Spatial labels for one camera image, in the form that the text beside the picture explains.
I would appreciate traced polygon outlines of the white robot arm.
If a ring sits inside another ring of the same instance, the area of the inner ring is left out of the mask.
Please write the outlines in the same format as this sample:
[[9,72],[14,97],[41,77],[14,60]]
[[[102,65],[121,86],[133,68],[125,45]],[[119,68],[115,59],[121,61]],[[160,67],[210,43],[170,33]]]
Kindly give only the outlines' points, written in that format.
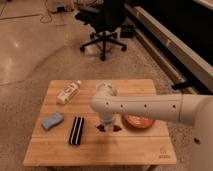
[[213,171],[213,95],[118,96],[113,85],[102,82],[90,106],[103,125],[112,125],[115,114],[129,114],[192,126],[189,171]]

